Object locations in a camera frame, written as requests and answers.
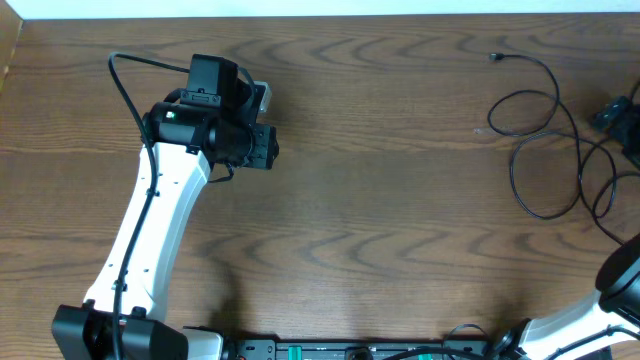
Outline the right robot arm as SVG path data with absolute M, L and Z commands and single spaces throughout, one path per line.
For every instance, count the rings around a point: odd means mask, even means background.
M 593 127 L 623 145 L 639 169 L 639 104 L 621 96 L 598 113 Z M 595 290 L 550 316 L 526 319 L 496 341 L 493 359 L 579 359 L 611 345 L 639 341 L 639 233 L 600 268 Z

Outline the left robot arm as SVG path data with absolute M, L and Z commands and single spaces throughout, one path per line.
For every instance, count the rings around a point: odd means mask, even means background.
M 276 129 L 258 122 L 268 83 L 222 57 L 195 54 L 187 84 L 147 113 L 131 111 L 143 143 L 136 184 L 109 256 L 79 307 L 62 305 L 53 338 L 66 359 L 234 359 L 207 327 L 166 325 L 169 287 L 190 213 L 216 165 L 269 170 Z

